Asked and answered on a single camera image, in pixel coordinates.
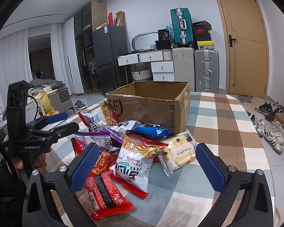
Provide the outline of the person's left hand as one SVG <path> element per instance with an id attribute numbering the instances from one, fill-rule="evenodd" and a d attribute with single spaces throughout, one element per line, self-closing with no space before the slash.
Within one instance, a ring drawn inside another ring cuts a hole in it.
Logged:
<path id="1" fill-rule="evenodd" d="M 27 164 L 29 166 L 32 166 L 32 168 L 39 170 L 41 173 L 46 173 L 47 172 L 47 162 L 45 161 L 45 159 L 46 159 L 46 154 L 41 153 L 34 159 L 33 163 L 28 161 Z M 15 167 L 18 178 L 20 180 L 23 180 L 22 176 L 20 175 L 20 171 L 24 168 L 25 163 L 19 157 L 12 157 L 11 161 Z"/>

